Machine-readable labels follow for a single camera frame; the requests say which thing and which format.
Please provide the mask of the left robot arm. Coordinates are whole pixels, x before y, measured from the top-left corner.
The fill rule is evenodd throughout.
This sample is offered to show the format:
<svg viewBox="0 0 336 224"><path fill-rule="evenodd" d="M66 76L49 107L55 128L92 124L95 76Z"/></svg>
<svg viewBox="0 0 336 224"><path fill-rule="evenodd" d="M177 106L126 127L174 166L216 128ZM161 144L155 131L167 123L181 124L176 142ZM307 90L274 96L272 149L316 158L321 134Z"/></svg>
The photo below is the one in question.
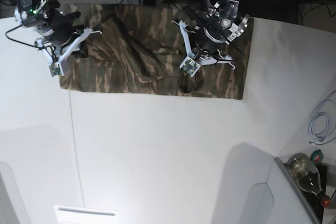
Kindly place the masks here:
<svg viewBox="0 0 336 224"><path fill-rule="evenodd" d="M198 29L192 33L191 46L197 52L216 53L223 44L230 45L247 26L249 16L238 13L240 0L203 0L204 16L188 6L182 8Z"/></svg>

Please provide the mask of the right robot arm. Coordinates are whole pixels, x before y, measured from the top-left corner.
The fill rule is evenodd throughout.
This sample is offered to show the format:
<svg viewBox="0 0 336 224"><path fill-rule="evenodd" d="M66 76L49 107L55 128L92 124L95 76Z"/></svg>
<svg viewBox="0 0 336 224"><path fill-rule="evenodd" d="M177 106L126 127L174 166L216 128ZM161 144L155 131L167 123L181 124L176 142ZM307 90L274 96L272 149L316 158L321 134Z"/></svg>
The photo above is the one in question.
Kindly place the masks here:
<svg viewBox="0 0 336 224"><path fill-rule="evenodd" d="M44 50L54 63L61 50L74 41L77 29L72 25L80 17L76 11L67 15L58 10L60 0L17 0L15 18L18 26L5 33L7 39L38 50ZM41 44L33 45L10 38L9 33L21 28L33 27L42 36Z"/></svg>

